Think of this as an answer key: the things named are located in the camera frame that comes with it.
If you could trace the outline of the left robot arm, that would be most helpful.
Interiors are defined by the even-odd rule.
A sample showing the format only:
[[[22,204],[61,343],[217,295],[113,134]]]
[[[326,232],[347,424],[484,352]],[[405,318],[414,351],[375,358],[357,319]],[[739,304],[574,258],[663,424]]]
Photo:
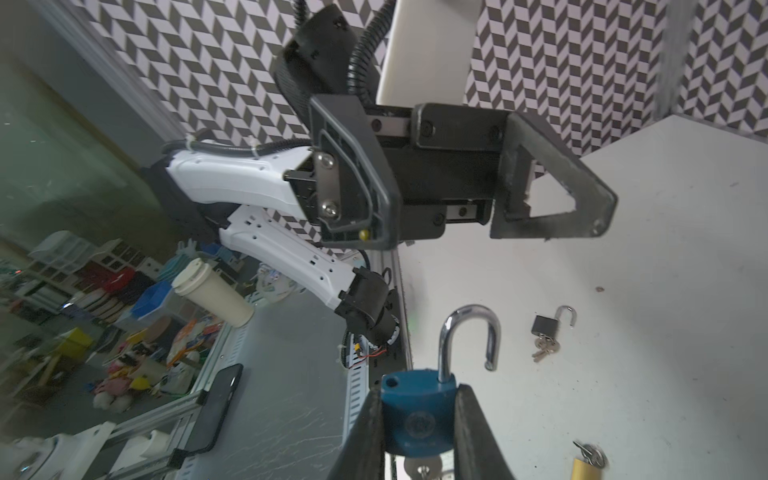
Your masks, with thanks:
[[[361,34],[334,5],[294,11],[273,77],[309,135],[166,144],[144,175],[187,235],[266,262],[385,347],[395,289],[332,250],[390,251],[453,223],[494,239],[606,232],[617,195],[544,118],[462,104],[479,2],[388,1]]]

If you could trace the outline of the blue padlock with key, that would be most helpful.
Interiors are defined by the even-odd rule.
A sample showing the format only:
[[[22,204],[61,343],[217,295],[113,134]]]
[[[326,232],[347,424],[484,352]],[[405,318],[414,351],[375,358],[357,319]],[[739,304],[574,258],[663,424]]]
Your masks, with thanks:
[[[487,323],[484,367],[495,371],[501,346],[500,321],[488,307],[470,304],[456,309],[444,321],[435,370],[408,370],[383,377],[385,451],[404,459],[412,479],[441,478],[441,455],[454,448],[458,382],[451,371],[452,344],[458,327],[473,319]]]

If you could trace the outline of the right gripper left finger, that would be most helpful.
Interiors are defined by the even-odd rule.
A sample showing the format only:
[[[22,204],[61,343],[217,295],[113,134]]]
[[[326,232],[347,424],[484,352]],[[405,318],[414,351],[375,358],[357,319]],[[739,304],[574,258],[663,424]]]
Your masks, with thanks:
[[[381,389],[374,387],[341,451],[342,479],[384,478],[384,430]]]

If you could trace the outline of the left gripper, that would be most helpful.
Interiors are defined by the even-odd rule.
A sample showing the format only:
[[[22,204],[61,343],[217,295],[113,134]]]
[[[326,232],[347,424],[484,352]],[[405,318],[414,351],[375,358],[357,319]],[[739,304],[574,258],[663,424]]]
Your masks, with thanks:
[[[330,248],[392,250],[400,240],[436,239],[451,223],[486,224],[492,205],[492,239],[596,238],[618,204],[537,114],[365,106],[319,94],[309,119],[309,156],[283,178]],[[573,210],[531,214],[534,163],[574,200]]]

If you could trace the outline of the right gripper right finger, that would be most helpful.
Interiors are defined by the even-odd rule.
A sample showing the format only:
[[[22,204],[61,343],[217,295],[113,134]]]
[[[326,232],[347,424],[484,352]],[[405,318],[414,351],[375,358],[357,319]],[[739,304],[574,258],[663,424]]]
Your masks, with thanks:
[[[469,385],[460,385],[455,398],[454,473],[456,479],[514,479]]]

